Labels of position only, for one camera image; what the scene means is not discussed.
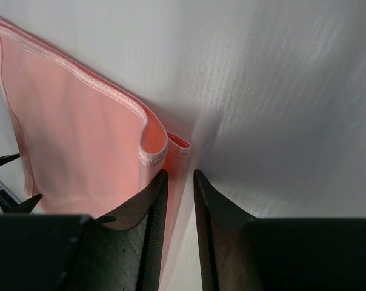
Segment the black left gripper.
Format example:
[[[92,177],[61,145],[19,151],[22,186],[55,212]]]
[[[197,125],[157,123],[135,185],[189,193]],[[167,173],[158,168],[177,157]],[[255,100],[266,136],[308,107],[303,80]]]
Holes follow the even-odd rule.
[[[20,154],[0,156],[0,167],[20,158]],[[31,214],[33,209],[43,198],[37,194],[21,201],[13,192],[0,180],[0,215],[2,214]]]

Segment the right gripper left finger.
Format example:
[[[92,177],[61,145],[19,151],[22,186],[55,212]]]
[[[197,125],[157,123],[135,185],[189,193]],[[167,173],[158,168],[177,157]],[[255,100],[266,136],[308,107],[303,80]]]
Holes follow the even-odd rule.
[[[60,290],[158,290],[167,200],[162,169],[128,201],[89,221]]]

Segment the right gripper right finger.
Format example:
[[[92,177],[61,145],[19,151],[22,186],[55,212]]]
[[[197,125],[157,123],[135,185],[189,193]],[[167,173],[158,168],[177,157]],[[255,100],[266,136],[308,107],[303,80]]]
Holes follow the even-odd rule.
[[[193,174],[203,290],[261,290],[244,227],[255,217],[217,191],[202,171]]]

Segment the pink satin napkin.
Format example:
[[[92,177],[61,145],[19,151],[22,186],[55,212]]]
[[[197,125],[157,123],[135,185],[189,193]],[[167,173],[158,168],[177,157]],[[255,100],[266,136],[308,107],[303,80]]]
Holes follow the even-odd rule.
[[[168,173],[162,250],[165,266],[184,191],[190,144],[166,131],[141,101],[28,33],[0,20],[0,84],[25,175],[28,198],[42,194],[46,235],[55,253],[60,231],[75,257],[85,225],[119,207],[156,174]]]

